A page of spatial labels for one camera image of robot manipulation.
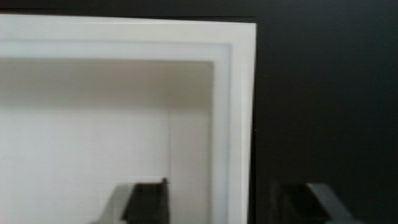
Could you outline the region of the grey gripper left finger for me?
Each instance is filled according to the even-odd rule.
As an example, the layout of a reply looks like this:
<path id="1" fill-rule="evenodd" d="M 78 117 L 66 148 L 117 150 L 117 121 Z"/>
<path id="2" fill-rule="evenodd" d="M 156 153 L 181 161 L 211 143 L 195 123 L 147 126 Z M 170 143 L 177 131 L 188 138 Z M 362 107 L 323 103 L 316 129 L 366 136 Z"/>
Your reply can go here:
<path id="1" fill-rule="evenodd" d="M 165 177 L 117 185 L 99 218 L 90 224 L 169 224 Z"/>

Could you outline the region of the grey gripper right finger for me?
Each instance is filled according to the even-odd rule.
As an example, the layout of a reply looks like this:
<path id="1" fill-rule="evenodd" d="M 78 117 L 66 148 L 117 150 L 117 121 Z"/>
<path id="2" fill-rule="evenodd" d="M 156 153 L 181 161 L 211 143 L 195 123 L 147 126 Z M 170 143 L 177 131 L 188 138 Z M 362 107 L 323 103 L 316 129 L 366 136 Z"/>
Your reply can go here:
<path id="1" fill-rule="evenodd" d="M 323 183 L 272 185 L 272 224 L 366 224 Z"/>

